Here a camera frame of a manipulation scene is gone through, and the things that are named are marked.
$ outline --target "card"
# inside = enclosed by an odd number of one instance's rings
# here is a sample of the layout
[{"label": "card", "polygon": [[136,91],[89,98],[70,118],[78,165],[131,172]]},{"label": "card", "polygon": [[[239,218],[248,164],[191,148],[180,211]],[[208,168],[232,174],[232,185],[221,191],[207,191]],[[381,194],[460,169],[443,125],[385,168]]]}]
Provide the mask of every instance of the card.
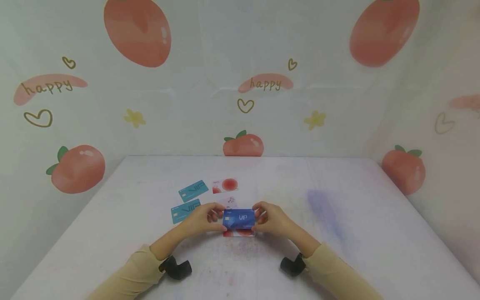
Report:
[{"label": "card", "polygon": [[203,180],[192,184],[179,191],[180,197],[183,202],[190,201],[191,199],[197,197],[198,195],[203,194],[208,191],[208,187]]},{"label": "card", "polygon": [[222,204],[226,209],[232,209],[237,207],[237,201],[235,201],[235,197],[229,197],[217,201],[217,203]]},{"label": "card", "polygon": [[231,229],[223,232],[223,236],[226,238],[234,237],[254,237],[255,231],[251,229]]},{"label": "card", "polygon": [[215,180],[212,184],[214,194],[221,192],[231,192],[239,189],[239,183],[235,178],[227,178],[223,180]]},{"label": "card", "polygon": [[255,226],[255,212],[253,209],[226,209],[223,226],[227,229],[251,229]]},{"label": "card", "polygon": [[171,209],[173,223],[177,224],[185,220],[197,206],[200,206],[199,199],[173,207]]}]

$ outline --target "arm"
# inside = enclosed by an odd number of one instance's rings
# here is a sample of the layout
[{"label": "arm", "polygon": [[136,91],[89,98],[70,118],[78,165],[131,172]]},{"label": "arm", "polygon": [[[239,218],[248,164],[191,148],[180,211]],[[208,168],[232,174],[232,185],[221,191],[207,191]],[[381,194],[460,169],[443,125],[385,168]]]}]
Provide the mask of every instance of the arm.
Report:
[{"label": "arm", "polygon": [[164,271],[158,268],[186,238],[208,231],[227,230],[216,222],[225,208],[216,203],[197,207],[180,225],[152,245],[144,245],[127,263],[98,286],[87,300],[133,300],[157,284]]},{"label": "arm", "polygon": [[383,300],[354,269],[326,244],[321,244],[295,224],[277,205],[259,202],[253,206],[258,224],[252,229],[290,239],[303,254],[313,280],[338,300]]}]

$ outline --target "backdrop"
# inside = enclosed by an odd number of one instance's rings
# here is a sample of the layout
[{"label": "backdrop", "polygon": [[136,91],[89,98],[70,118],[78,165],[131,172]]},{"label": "backdrop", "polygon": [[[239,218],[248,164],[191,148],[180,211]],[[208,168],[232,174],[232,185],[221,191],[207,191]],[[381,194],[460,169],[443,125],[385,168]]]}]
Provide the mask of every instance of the backdrop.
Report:
[{"label": "backdrop", "polygon": [[0,298],[126,155],[376,159],[480,280],[476,0],[4,0]]}]

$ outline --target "beige sleeve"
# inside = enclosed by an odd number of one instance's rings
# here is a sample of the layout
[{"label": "beige sleeve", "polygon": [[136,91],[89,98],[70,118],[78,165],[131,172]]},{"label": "beige sleeve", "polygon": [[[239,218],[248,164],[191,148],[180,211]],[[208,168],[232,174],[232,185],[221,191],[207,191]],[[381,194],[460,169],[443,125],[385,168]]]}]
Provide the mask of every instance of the beige sleeve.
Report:
[{"label": "beige sleeve", "polygon": [[313,280],[327,289],[338,300],[382,300],[372,286],[346,264],[326,244],[320,245],[307,265]]},{"label": "beige sleeve", "polygon": [[87,300],[133,300],[158,283],[164,273],[158,269],[162,262],[156,259],[148,245],[143,245],[123,267],[98,286]]}]

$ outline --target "heart drawing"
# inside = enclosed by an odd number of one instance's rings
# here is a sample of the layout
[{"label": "heart drawing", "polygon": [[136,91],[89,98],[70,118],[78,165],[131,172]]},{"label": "heart drawing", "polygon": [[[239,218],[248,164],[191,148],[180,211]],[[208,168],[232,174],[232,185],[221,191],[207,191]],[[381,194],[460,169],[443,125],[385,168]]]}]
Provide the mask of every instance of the heart drawing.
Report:
[{"label": "heart drawing", "polygon": [[291,71],[297,67],[297,62],[293,61],[293,59],[288,60],[288,70]]},{"label": "heart drawing", "polygon": [[435,121],[435,132],[444,134],[455,127],[455,121],[445,121],[445,113],[441,112]]},{"label": "heart drawing", "polygon": [[[43,122],[43,124],[37,124],[35,123],[34,121],[30,120],[30,117],[34,118],[35,120],[40,120],[40,118],[42,117],[42,114],[46,112],[48,114],[48,122]],[[38,112],[37,115],[34,115],[30,112],[25,112],[24,113],[24,118],[25,120],[27,120],[27,122],[29,122],[30,124],[34,125],[34,126],[37,126],[37,127],[41,127],[41,128],[47,128],[47,127],[50,127],[52,125],[52,122],[53,122],[53,115],[52,115],[52,112],[48,109],[42,109],[41,111]]]},{"label": "heart drawing", "polygon": [[65,56],[63,56],[61,58],[61,60],[70,70],[75,69],[75,67],[77,66],[77,63],[74,60],[70,60],[70,59],[66,58]]},{"label": "heart drawing", "polygon": [[[247,111],[243,110],[242,107],[246,107],[249,103],[251,103],[252,106],[250,106],[250,108],[249,108]],[[245,103],[245,102],[243,101],[243,99],[238,99],[238,100],[237,100],[237,106],[239,107],[240,111],[243,112],[244,114],[246,114],[246,113],[248,113],[249,111],[251,111],[254,105],[255,105],[255,102],[254,102],[253,100],[248,100],[247,103]]]}]

